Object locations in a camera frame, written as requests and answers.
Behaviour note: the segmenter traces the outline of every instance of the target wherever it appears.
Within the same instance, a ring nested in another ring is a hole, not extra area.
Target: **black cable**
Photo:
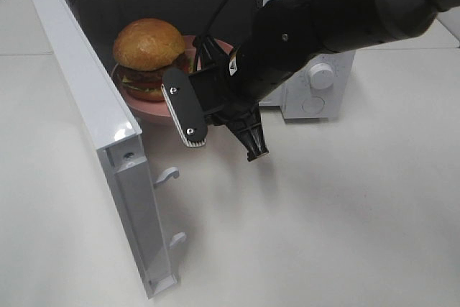
[[[198,46],[196,48],[195,60],[193,61],[193,72],[196,72],[196,69],[198,67],[198,58],[200,56],[201,48],[203,47],[203,40],[206,37],[206,35],[208,35],[209,30],[211,29],[214,21],[216,20],[217,16],[220,14],[220,12],[225,7],[225,5],[227,4],[228,1],[229,0],[223,0],[219,4],[218,8],[215,10],[215,12],[213,13],[212,17],[209,19],[208,24],[205,26],[205,29],[203,30],[203,33],[200,36],[198,36]]]

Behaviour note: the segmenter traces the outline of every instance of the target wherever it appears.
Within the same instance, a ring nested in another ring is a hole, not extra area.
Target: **black robotic arm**
[[[225,125],[254,160],[268,153],[259,101],[310,59],[417,37],[455,6],[460,0],[271,0],[230,55],[202,37],[202,69],[169,70],[163,93],[187,146],[204,144],[208,124]]]

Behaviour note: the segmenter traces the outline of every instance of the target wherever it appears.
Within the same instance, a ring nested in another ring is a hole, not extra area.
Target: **pink plate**
[[[193,39],[195,39],[195,36],[193,35],[186,35],[184,36],[184,41],[185,41],[185,55],[187,55],[188,58],[193,59],[195,57],[195,51],[196,49],[192,45]],[[216,40],[217,43],[222,47],[222,49],[230,53],[230,51],[233,49],[231,45],[228,43],[225,43],[220,40]],[[115,71],[116,65],[114,69],[111,72],[111,77],[113,79],[113,74]],[[167,110],[166,103],[163,102],[148,102],[148,101],[143,101],[143,100],[138,100],[137,98],[134,98],[130,96],[124,88],[120,86],[119,81],[114,81],[116,87],[118,88],[121,96],[123,96],[124,101],[128,105],[128,107],[131,109],[132,113],[135,116],[138,116],[140,119],[145,120],[146,122],[152,122],[155,124],[173,124],[173,120],[171,119],[170,112]]]

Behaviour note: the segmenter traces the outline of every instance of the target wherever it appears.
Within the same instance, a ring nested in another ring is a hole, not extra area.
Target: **burger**
[[[114,43],[114,71],[126,92],[145,101],[163,101],[162,76],[168,68],[189,72],[185,42],[181,33],[170,23],[155,18],[132,22]]]

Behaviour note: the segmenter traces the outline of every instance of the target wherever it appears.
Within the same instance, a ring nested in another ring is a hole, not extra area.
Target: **burger patty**
[[[124,78],[128,78],[129,80],[134,82],[149,83],[161,81],[163,74],[166,72],[168,68],[174,67],[188,72],[189,66],[189,59],[187,58],[185,53],[182,53],[172,62],[171,65],[165,66],[164,68],[159,68],[154,71],[138,71],[118,65],[118,67],[116,68],[116,75],[120,79],[120,81],[122,81]]]

